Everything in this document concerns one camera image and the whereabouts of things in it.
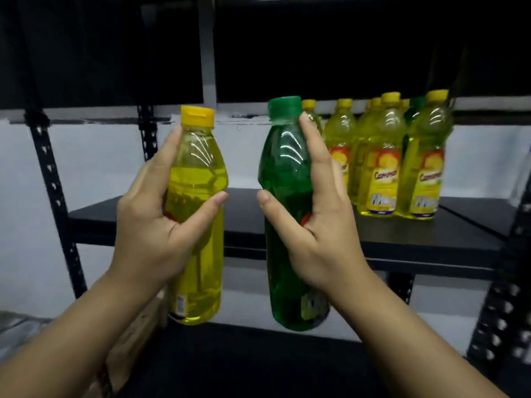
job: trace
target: forearm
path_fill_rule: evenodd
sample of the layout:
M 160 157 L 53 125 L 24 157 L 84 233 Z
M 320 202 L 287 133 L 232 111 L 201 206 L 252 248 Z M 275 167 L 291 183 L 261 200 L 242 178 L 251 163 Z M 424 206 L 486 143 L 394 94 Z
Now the forearm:
M 0 396 L 76 396 L 146 303 L 103 276 L 0 369 Z
M 374 273 L 331 295 L 389 387 L 408 398 L 504 397 Z

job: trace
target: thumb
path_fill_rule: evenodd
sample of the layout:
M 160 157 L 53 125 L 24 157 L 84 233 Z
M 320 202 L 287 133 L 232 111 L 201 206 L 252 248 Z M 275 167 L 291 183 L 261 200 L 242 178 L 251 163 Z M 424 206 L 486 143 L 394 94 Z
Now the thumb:
M 311 233 L 303 228 L 269 191 L 260 190 L 256 199 L 286 247 L 295 247 L 303 242 L 303 239 L 312 238 Z
M 203 202 L 203 205 L 192 216 L 181 226 L 175 228 L 180 237 L 191 246 L 195 245 L 212 224 L 212 221 L 216 219 L 216 215 L 228 196 L 228 193 L 220 191 Z

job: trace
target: yellow bottle cap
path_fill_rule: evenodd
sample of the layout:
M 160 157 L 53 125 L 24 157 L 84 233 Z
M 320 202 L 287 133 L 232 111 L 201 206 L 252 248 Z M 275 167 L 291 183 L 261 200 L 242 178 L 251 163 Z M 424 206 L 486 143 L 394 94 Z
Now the yellow bottle cap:
M 397 103 L 397 102 L 400 102 L 400 92 L 382 93 L 382 103 Z
M 336 107 L 350 109 L 352 107 L 352 99 L 337 99 Z
M 303 109 L 315 109 L 315 104 L 317 101 L 315 99 L 303 99 L 302 108 Z
M 428 102 L 443 102 L 448 99 L 448 89 L 435 89 L 426 93 Z
M 199 106 L 181 106 L 181 124 L 190 127 L 214 128 L 214 111 Z
M 372 98 L 371 102 L 373 107 L 382 106 L 382 98 Z

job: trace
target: barcode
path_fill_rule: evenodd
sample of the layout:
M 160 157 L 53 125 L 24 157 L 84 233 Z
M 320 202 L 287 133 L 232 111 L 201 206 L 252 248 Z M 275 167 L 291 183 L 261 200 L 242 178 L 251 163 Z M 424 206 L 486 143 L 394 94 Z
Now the barcode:
M 177 296 L 177 312 L 178 316 L 186 317 L 186 297 L 179 295 Z

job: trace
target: finger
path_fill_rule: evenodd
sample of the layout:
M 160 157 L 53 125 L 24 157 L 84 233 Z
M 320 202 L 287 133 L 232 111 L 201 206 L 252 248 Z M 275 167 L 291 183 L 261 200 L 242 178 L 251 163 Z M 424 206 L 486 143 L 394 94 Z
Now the finger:
M 332 158 L 328 148 L 321 138 L 317 127 L 308 118 L 306 112 L 299 117 L 302 132 L 306 138 L 309 155 L 312 158 L 312 185 L 315 195 L 337 199 L 334 185 L 334 172 L 332 170 Z
M 193 247 L 212 224 L 212 221 L 216 219 L 216 215 L 228 196 L 228 193 L 220 191 L 203 202 L 203 205 L 196 213 L 190 216 L 180 227 L 176 228 L 178 239 L 184 239 L 190 247 Z
M 150 160 L 140 190 L 162 200 L 168 187 L 171 164 L 177 156 L 177 147 L 181 140 L 181 126 L 176 126 Z
M 269 191 L 260 190 L 256 199 L 286 247 L 295 248 L 301 242 L 315 242 L 312 234 L 304 229 Z
M 345 186 L 345 176 L 341 170 L 341 164 L 332 160 L 332 172 L 334 172 L 334 184 L 337 194 L 342 201 L 348 200 L 347 187 Z
M 136 174 L 135 179 L 131 183 L 131 186 L 129 187 L 129 191 L 127 192 L 130 196 L 136 195 L 138 191 L 140 190 L 140 186 L 142 185 L 145 174 L 148 172 L 149 163 L 151 161 L 145 162 L 138 173 Z

